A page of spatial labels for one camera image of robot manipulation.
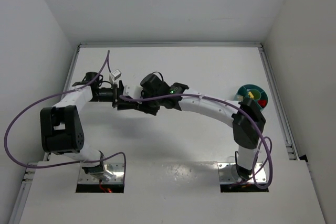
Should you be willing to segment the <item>yellow long lego plate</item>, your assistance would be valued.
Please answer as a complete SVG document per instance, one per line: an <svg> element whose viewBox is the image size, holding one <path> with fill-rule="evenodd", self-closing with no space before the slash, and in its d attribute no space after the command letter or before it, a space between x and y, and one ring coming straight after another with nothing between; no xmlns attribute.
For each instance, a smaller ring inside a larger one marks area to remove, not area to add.
<svg viewBox="0 0 336 224"><path fill-rule="evenodd" d="M254 95L253 95L253 93L252 92L248 92L248 95L249 95L249 97L251 98L251 99L254 99Z"/></svg>

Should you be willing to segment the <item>red long lego brick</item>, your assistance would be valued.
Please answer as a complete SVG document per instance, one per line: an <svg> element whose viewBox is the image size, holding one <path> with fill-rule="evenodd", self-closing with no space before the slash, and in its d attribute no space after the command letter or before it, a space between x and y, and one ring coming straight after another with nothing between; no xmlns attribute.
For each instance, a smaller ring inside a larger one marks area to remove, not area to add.
<svg viewBox="0 0 336 224"><path fill-rule="evenodd" d="M258 104L259 104L262 108L264 108L264 107L267 105L267 101L266 101L266 100L259 100L259 101L258 101Z"/></svg>

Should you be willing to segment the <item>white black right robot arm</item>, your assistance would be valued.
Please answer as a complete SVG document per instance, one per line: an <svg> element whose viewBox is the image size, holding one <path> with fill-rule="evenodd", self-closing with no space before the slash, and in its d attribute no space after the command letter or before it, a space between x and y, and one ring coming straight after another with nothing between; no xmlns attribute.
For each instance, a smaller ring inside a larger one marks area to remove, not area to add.
<svg viewBox="0 0 336 224"><path fill-rule="evenodd" d="M234 141L238 144L238 176L247 180L252 175L260 134L266 124L253 99L222 101L203 95L186 84L175 82L168 85L154 73L143 78L139 86L125 86L120 81L116 98L118 110L135 109L156 115L164 107L194 112L226 124L232 128Z"/></svg>

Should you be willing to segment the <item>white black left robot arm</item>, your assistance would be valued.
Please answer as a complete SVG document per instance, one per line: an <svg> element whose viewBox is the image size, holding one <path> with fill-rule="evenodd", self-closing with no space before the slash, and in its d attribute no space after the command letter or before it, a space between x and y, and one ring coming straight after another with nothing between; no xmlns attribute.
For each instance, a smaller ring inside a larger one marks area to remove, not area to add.
<svg viewBox="0 0 336 224"><path fill-rule="evenodd" d="M102 151L85 142L79 112L88 102L111 102L118 106L119 95L123 94L122 81L115 82L121 75L110 73L110 88L103 88L103 75L88 72L82 81L75 82L74 92L67 93L58 103L40 112L41 144L46 153L65 155L79 161L83 171L99 180L109 182L115 178L112 167L103 159Z"/></svg>

